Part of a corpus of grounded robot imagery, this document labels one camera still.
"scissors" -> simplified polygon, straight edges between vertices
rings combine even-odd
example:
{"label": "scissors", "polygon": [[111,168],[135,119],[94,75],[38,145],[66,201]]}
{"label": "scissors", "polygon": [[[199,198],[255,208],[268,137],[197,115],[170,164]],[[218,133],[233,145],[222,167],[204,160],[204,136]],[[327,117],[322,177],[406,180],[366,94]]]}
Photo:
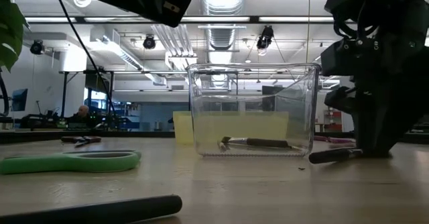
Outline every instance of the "scissors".
{"label": "scissors", "polygon": [[35,172],[119,172],[135,168],[141,153],[134,150],[65,152],[42,156],[14,156],[0,161],[0,174]]}

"ceiling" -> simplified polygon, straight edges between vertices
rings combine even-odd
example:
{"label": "ceiling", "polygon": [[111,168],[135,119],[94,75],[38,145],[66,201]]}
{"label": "ceiling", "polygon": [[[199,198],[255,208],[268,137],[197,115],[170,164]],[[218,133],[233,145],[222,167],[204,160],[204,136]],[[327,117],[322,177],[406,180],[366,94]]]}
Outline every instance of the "ceiling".
{"label": "ceiling", "polygon": [[[16,0],[16,2],[26,17],[64,17],[58,0]],[[88,7],[77,7],[73,0],[64,0],[64,2],[70,16],[75,17],[136,16],[95,0]],[[325,2],[326,0],[245,0],[243,15],[330,16],[323,8]],[[201,5],[201,0],[192,0],[186,15],[202,15]],[[243,23],[239,25],[245,26],[245,29],[239,30],[236,35],[234,47],[236,52],[233,53],[231,60],[236,63],[244,63],[245,60],[250,60],[252,63],[314,62],[326,47],[339,38],[335,35],[331,24],[277,23],[272,25],[275,41],[269,46],[265,56],[258,56],[253,43],[265,24]],[[154,50],[144,50],[142,46],[146,34],[154,34],[150,24],[118,23],[109,26],[121,35],[121,46],[139,58],[145,67],[152,70],[167,70],[166,65],[161,62],[165,59],[166,51],[159,42]],[[79,34],[86,39],[85,44],[91,49],[94,44],[88,39],[93,27],[90,24],[76,25]],[[194,52],[198,56],[197,63],[207,62],[204,30],[198,29],[197,24],[188,24],[187,30]],[[60,32],[75,38],[70,26],[66,23],[32,25],[32,34],[38,32]],[[131,39],[136,40],[136,43],[132,44]],[[54,50],[66,50],[55,44],[51,47],[54,47]],[[94,48],[92,54],[97,65],[112,70],[129,70],[127,64],[111,52]]]}

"workbench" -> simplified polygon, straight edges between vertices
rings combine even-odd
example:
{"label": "workbench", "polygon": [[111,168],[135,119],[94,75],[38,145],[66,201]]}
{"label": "workbench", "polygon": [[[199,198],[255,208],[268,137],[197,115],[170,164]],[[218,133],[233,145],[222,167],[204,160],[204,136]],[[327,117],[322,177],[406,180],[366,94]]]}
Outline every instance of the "workbench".
{"label": "workbench", "polygon": [[[315,143],[315,149],[325,148]],[[429,148],[392,159],[312,166],[306,158],[203,158],[174,139],[107,138],[79,150],[139,150],[116,173],[0,176],[0,215],[178,194],[174,217],[148,223],[429,223]],[[59,140],[0,146],[0,158],[73,151]]]}

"desk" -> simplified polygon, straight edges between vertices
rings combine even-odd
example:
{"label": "desk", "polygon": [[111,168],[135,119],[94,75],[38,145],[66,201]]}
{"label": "desk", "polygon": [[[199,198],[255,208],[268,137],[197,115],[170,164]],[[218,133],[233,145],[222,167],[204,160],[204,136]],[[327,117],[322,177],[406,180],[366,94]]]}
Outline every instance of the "desk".
{"label": "desk", "polygon": [[[142,151],[141,166],[0,176],[0,215],[174,193],[183,209],[149,223],[429,223],[426,146],[398,144],[391,160],[319,166],[305,158],[201,158],[174,139],[105,137],[81,150],[114,149]],[[0,146],[0,157],[70,150],[36,142]]]}

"black cable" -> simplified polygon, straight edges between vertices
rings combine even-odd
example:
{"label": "black cable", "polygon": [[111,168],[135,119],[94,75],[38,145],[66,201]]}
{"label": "black cable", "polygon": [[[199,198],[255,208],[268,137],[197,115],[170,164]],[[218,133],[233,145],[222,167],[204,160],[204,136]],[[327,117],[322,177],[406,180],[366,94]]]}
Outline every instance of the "black cable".
{"label": "black cable", "polygon": [[[79,41],[80,45],[82,46],[83,50],[85,51],[86,55],[88,56],[89,61],[90,61],[90,62],[91,62],[91,64],[93,65],[93,67],[94,67],[94,69],[95,69],[95,72],[97,73],[97,76],[98,76],[99,78],[103,79],[103,78],[102,78],[102,76],[101,76],[101,74],[100,74],[100,72],[99,72],[99,70],[98,70],[98,68],[97,68],[97,66],[96,66],[96,64],[95,64],[95,62],[94,62],[94,60],[93,60],[93,58],[92,58],[92,57],[91,57],[91,55],[89,54],[88,49],[86,49],[85,44],[83,43],[82,39],[81,39],[81,38],[80,38],[80,36],[79,36],[79,33],[77,32],[76,28],[74,27],[73,22],[72,22],[72,20],[70,19],[70,16],[68,15],[68,13],[67,13],[67,9],[66,9],[66,7],[64,6],[64,4],[63,4],[62,0],[58,0],[58,1],[60,2],[61,8],[62,8],[62,10],[63,10],[64,14],[66,15],[67,21],[68,21],[68,23],[70,24],[70,26],[72,27],[72,30],[73,30],[74,34],[75,34],[75,35],[76,35],[76,37],[78,38],[78,41]],[[114,106],[113,106],[113,102],[112,102],[112,98],[111,98],[111,96],[110,96],[109,90],[108,90],[108,88],[107,88],[107,86],[106,86],[106,83],[105,83],[103,80],[102,80],[102,82],[103,82],[103,87],[104,87],[104,89],[105,89],[105,91],[106,91],[106,96],[107,96],[107,98],[109,99],[110,106],[112,107],[113,115],[116,117],[115,108],[114,108]]]}
{"label": "black cable", "polygon": [[3,78],[1,77],[1,69],[0,69],[0,89],[1,94],[3,95],[3,102],[4,102],[4,108],[3,113],[0,113],[1,117],[7,117],[9,115],[9,97],[7,96],[7,89],[5,86],[5,82],[3,81]]}

